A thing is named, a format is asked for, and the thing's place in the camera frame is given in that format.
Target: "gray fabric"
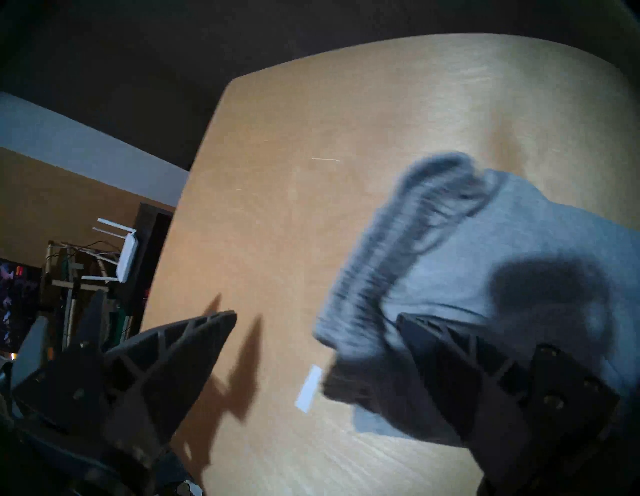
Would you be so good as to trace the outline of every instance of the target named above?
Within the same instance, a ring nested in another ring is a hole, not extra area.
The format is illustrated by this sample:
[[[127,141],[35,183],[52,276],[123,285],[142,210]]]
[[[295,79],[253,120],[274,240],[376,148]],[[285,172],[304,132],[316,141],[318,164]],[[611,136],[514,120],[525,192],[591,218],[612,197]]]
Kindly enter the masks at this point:
[[[523,360],[557,344],[627,396],[640,374],[639,253],[639,233],[517,176],[478,177],[465,154],[419,161],[317,320],[314,335],[336,350],[324,393],[358,405],[361,430],[460,445],[392,325],[410,312],[484,323]]]

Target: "wall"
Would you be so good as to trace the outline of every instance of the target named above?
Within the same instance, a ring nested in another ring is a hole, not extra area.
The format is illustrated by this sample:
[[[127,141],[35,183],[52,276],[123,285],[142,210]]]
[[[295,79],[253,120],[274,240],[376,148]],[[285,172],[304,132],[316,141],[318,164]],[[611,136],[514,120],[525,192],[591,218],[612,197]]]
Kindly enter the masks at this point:
[[[41,266],[47,242],[119,239],[93,231],[97,218],[132,225],[140,202],[173,207],[0,147],[0,257]]]
[[[172,206],[189,175],[103,132],[2,92],[0,147]]]
[[[361,43],[523,35],[589,51],[640,83],[640,29],[620,0],[3,3],[0,89],[185,169],[233,78]]]

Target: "table surface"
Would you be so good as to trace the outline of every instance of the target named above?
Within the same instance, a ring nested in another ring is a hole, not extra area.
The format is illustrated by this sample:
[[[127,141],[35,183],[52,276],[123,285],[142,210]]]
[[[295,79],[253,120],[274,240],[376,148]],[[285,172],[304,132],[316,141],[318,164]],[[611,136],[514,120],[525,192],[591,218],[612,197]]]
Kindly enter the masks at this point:
[[[238,322],[173,439],[209,494],[471,495],[464,449],[358,434],[350,407],[294,405],[316,314],[419,157],[460,150],[556,202],[640,227],[638,100],[610,64],[541,40],[437,35],[361,45],[232,81],[175,213],[143,328]]]

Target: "wire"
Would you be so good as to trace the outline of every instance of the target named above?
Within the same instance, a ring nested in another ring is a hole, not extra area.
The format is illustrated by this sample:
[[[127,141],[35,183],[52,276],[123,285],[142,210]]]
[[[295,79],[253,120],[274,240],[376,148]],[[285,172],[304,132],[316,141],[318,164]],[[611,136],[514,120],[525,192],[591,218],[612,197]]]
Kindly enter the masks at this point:
[[[129,317],[129,322],[127,323],[127,328],[123,329],[122,332],[120,333],[120,342],[122,343],[123,341],[127,340],[127,333],[129,332],[129,330],[131,329],[131,324],[133,323],[133,317]]]
[[[118,253],[118,254],[120,254],[120,249],[119,249],[117,246],[115,246],[114,244],[109,243],[109,241],[105,241],[105,240],[101,239],[100,241],[94,241],[93,243],[86,244],[85,246],[72,246],[72,245],[66,246],[66,247],[65,247],[65,249],[67,250],[67,259],[68,259],[69,257],[71,257],[71,256],[74,256],[74,255],[75,255],[77,252],[79,252],[80,250],[87,249],[87,248],[89,248],[89,247],[91,247],[91,246],[93,246],[93,245],[95,245],[95,244],[98,244],[98,243],[108,244],[108,245],[112,246],[113,248],[115,248],[115,249],[117,250],[116,252],[109,252],[109,253]],[[46,262],[47,260],[49,260],[49,259],[52,259],[53,257],[59,257],[59,256],[60,256],[60,252],[58,252],[58,253],[53,253],[53,254],[49,255],[49,256],[45,259],[45,262]]]

